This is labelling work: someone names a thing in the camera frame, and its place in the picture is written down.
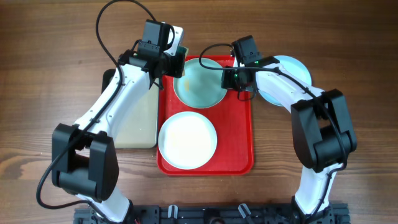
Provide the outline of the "light green plate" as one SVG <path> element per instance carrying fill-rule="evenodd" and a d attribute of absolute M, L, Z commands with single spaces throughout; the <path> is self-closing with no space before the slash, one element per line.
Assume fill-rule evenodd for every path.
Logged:
<path fill-rule="evenodd" d="M 226 96 L 227 89 L 221 87 L 222 74 L 221 70 L 202 67 L 199 58 L 187 60 L 183 76 L 173 80 L 174 92 L 191 108 L 210 108 Z"/>

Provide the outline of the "light blue plate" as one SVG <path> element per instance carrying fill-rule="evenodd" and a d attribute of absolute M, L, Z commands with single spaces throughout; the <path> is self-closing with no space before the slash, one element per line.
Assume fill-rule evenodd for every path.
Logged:
<path fill-rule="evenodd" d="M 276 55 L 274 56 L 274 58 L 276 58 L 289 73 L 299 78 L 301 81 L 305 82 L 308 85 L 312 84 L 311 74 L 308 71 L 307 67 L 301 61 L 287 55 Z M 261 90 L 259 90 L 259 93 L 270 104 L 283 107 L 283 105 L 275 98 L 273 98 L 270 94 Z"/>

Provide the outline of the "white plate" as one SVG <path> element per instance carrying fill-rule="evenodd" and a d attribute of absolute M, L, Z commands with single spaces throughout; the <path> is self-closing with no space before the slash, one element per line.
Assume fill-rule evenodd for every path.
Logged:
<path fill-rule="evenodd" d="M 216 129 L 200 113 L 184 111 L 172 115 L 162 125 L 158 147 L 172 167 L 197 169 L 213 157 L 218 144 Z"/>

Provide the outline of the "green yellow sponge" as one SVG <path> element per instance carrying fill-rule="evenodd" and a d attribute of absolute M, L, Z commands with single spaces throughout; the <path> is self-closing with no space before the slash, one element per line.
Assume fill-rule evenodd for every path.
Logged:
<path fill-rule="evenodd" d="M 182 76 L 185 75 L 185 62 L 187 61 L 187 55 L 188 55 L 188 48 L 182 46 L 182 53 L 183 53 L 183 70 L 182 70 Z"/>

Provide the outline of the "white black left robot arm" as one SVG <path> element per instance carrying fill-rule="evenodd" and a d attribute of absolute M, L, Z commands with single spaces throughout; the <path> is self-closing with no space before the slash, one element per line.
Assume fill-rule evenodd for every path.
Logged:
<path fill-rule="evenodd" d="M 180 78 L 187 50 L 183 29 L 146 20 L 144 34 L 119 58 L 114 76 L 96 103 L 71 126 L 52 135 L 52 183 L 79 197 L 93 222 L 138 223 L 134 206 L 117 188 L 119 166 L 114 137 L 134 105 L 162 76 Z"/>

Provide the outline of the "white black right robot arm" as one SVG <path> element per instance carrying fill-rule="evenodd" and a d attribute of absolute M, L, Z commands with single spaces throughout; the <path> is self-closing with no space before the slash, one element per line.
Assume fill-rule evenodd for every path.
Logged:
<path fill-rule="evenodd" d="M 222 88 L 267 93 L 291 114 L 294 150 L 303 165 L 294 204 L 309 220 L 329 206 L 335 175 L 357 147 L 345 96 L 306 83 L 277 57 L 263 57 L 250 35 L 228 46 L 234 65 L 224 68 Z"/>

